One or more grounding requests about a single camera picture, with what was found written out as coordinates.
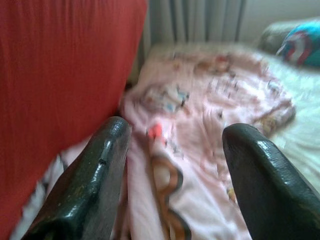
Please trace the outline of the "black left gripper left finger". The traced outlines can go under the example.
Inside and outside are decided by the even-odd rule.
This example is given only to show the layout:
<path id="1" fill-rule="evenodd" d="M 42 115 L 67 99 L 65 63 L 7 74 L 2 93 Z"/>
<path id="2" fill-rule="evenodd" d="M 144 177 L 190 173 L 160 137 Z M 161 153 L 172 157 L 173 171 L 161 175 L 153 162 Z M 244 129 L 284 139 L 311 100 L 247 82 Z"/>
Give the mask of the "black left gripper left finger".
<path id="1" fill-rule="evenodd" d="M 109 240 L 117 216 L 130 124 L 110 117 L 59 177 L 24 240 Z"/>

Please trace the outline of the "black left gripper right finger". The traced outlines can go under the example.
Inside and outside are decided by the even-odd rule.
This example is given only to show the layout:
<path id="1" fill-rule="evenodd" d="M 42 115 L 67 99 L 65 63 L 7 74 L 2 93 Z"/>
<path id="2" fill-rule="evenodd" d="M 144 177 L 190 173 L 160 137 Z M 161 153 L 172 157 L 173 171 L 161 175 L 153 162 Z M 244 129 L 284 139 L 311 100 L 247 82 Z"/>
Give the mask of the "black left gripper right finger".
<path id="1" fill-rule="evenodd" d="M 320 195 L 255 127 L 235 123 L 222 143 L 233 189 L 254 240 L 318 240 Z"/>

